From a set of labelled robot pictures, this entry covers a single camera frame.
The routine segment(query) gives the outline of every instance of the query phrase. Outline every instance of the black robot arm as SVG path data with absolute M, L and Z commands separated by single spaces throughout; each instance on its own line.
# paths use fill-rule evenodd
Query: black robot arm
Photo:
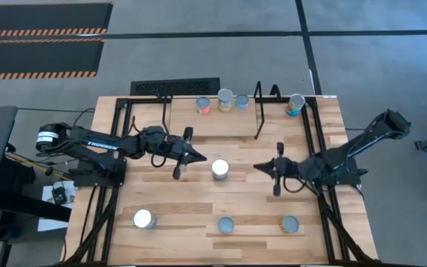
M 125 162 L 114 157 L 112 153 L 96 153 L 86 146 L 105 148 L 119 152 L 131 159 L 139 159 L 146 153 L 152 154 L 151 163 L 154 167 L 164 165 L 166 159 L 174 159 L 177 165 L 173 177 L 180 177 L 181 165 L 207 160 L 206 157 L 192 148 L 193 129 L 187 127 L 184 136 L 167 135 L 161 126 L 143 128 L 134 136 L 111 136 L 106 133 L 90 131 L 79 126 L 70 127 L 65 123 L 49 124 L 40 127 L 36 148 L 39 156 L 65 154 L 87 163 L 99 175 L 110 176 L 121 174 Z M 163 158 L 160 165 L 155 165 L 153 156 Z M 71 170 L 77 174 L 80 170 Z
M 380 140 L 403 138 L 409 134 L 410 127 L 411 123 L 400 113 L 388 110 L 375 117 L 363 133 L 338 148 L 330 148 L 302 162 L 294 162 L 282 156 L 284 145 L 278 143 L 278 157 L 267 163 L 256 164 L 254 167 L 276 180 L 275 195 L 279 195 L 279 180 L 282 177 L 297 178 L 314 182 L 316 185 L 334 185 L 337 182 L 354 185 L 349 179 L 342 182 L 343 174 L 350 175 L 348 169 L 350 159 Z

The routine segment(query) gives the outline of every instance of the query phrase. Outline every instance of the gray floor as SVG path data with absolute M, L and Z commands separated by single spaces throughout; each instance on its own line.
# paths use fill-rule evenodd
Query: gray floor
M 309 30 L 427 30 L 425 0 L 307 0 L 304 6 Z M 115 0 L 108 32 L 299 29 L 293 0 Z M 426 137 L 427 36 L 314 37 L 312 45 L 322 91 L 338 95 L 348 127 L 365 127 L 386 108 L 412 121 L 406 139 L 385 141 L 357 159 L 370 170 L 363 192 L 380 259 L 427 265 L 427 154 L 413 146 Z M 283 93 L 313 92 L 300 37 L 109 40 L 97 77 L 0 81 L 0 105 L 83 109 L 98 96 L 128 94 L 131 81 L 206 76 L 239 93 L 251 93 L 257 80 L 267 88 L 277 83 Z M 35 156 L 40 125 L 75 117 L 20 111 L 11 142 Z M 56 262 L 63 234 L 21 239 L 9 266 Z

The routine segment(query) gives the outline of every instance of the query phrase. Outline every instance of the wooden table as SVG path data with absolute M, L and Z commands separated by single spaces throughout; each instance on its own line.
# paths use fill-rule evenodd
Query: wooden table
M 116 96 L 99 98 L 92 130 L 110 133 L 115 101 Z M 347 142 L 337 98 L 318 96 L 317 102 L 326 145 L 331 148 Z M 267 162 L 276 156 L 277 142 L 285 143 L 285 156 L 292 160 L 308 157 L 301 116 L 285 115 L 285 104 L 264 104 L 264 109 L 265 124 L 258 140 L 253 137 L 194 138 L 193 147 L 208 161 L 189 165 L 180 181 L 172 178 L 174 161 L 168 160 L 164 167 L 153 168 L 149 156 L 128 160 L 125 184 L 119 191 L 116 206 L 108 264 L 327 263 L 317 198 L 307 189 L 297 194 L 283 191 L 281 197 L 273 197 L 271 178 L 253 169 L 254 163 Z M 308 114 L 318 151 L 314 119 L 312 112 Z M 161 125 L 162 105 L 134 105 L 132 115 L 136 115 L 138 128 Z M 169 118 L 170 107 L 166 113 L 167 125 Z M 192 126 L 195 136 L 196 128 Z M 226 159 L 231 167 L 226 182 L 214 182 L 211 176 L 211 163 L 219 158 Z M 297 188 L 299 183 L 293 180 L 288 185 Z M 351 186 L 339 185 L 336 190 L 344 226 L 365 253 L 377 257 L 362 197 Z M 77 191 L 67 230 L 67 256 L 79 245 L 90 192 L 91 188 Z M 91 229 L 95 206 L 96 197 L 86 234 Z M 158 214 L 156 229 L 147 231 L 133 225 L 133 215 L 141 208 Z M 295 234 L 284 234 L 279 229 L 279 221 L 287 214 L 299 220 L 299 231 Z M 217 222 L 223 216 L 234 220 L 232 234 L 219 233 Z M 340 258 L 332 225 L 331 233 L 336 258 Z M 102 229 L 95 259 L 101 257 L 104 236 Z

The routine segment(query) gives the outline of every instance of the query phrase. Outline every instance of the labeled can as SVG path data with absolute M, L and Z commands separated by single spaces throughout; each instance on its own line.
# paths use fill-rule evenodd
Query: labeled can
M 211 110 L 211 101 L 207 97 L 201 96 L 196 100 L 197 112 L 202 115 L 207 115 Z
M 234 92 L 229 89 L 223 88 L 219 90 L 219 110 L 221 112 L 228 112 L 231 109 L 231 104 L 234 99 Z
M 152 214 L 149 210 L 142 209 L 134 214 L 133 222 L 138 228 L 152 229 L 156 227 L 157 216 Z
M 237 108 L 240 108 L 240 109 L 248 108 L 249 102 L 250 102 L 250 99 L 245 94 L 239 94 L 235 98 L 235 105 Z
M 228 177 L 228 163 L 217 159 L 212 163 L 212 177 L 217 181 L 225 181 Z
M 295 93 L 289 99 L 288 105 L 286 106 L 286 114 L 289 116 L 297 116 L 301 111 L 302 106 L 305 104 L 304 96 Z

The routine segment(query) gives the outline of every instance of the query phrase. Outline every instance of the can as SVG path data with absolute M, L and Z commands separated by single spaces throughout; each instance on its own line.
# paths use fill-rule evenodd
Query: can
M 157 216 L 149 210 L 141 209 L 134 214 L 133 223 L 138 228 L 152 229 L 156 227 Z
M 219 90 L 219 110 L 221 112 L 228 112 L 231 109 L 231 103 L 234 98 L 234 92 L 229 89 L 223 88 Z
M 234 221 L 230 217 L 222 217 L 219 220 L 219 231 L 222 234 L 230 234 L 234 230 Z
M 304 96 L 301 96 L 298 93 L 293 94 L 289 99 L 288 106 L 286 106 L 286 114 L 288 114 L 289 116 L 297 116 L 304 104 Z
M 245 94 L 239 94 L 236 96 L 235 105 L 237 108 L 246 109 L 248 108 L 249 102 L 250 102 L 250 99 Z
M 296 233 L 299 230 L 299 221 L 292 215 L 285 216 L 279 222 L 279 228 L 286 234 Z
M 207 115 L 211 110 L 210 107 L 211 101 L 207 97 L 201 96 L 196 100 L 197 112 L 202 115 Z
M 217 181 L 225 181 L 228 177 L 228 163 L 217 159 L 212 163 L 212 177 Z

